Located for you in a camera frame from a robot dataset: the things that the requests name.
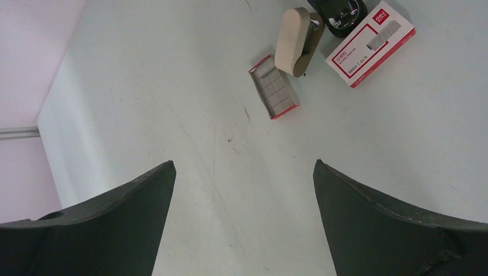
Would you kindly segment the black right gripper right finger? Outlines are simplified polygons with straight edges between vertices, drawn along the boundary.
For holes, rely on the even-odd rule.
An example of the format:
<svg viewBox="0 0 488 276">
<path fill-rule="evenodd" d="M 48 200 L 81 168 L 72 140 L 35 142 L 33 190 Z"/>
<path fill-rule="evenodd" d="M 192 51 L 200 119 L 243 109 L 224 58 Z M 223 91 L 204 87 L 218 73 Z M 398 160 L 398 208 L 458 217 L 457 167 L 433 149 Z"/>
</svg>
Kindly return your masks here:
<svg viewBox="0 0 488 276">
<path fill-rule="evenodd" d="M 487 274 L 487 224 L 409 204 L 321 160 L 313 180 L 337 275 Z"/>
</svg>

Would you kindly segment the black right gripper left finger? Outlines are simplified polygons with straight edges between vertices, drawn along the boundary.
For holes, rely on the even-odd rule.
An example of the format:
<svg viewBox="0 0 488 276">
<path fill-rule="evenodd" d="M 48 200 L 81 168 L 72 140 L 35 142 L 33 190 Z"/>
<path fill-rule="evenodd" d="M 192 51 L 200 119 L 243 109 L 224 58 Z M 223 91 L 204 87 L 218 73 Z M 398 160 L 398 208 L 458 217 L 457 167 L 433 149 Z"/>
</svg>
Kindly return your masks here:
<svg viewBox="0 0 488 276">
<path fill-rule="evenodd" d="M 151 275 L 175 181 L 168 161 L 37 220 L 1 224 L 1 274 Z"/>
</svg>

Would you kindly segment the beige stapler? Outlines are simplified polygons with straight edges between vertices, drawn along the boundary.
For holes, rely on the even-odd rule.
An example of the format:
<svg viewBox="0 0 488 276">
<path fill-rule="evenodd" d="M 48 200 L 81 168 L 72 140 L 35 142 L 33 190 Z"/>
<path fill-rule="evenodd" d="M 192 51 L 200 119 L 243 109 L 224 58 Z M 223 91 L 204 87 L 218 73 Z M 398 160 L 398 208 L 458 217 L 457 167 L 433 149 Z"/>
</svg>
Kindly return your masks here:
<svg viewBox="0 0 488 276">
<path fill-rule="evenodd" d="M 275 66 L 296 78 L 301 77 L 324 33 L 325 24 L 318 13 L 304 7 L 288 9 L 281 20 Z"/>
</svg>

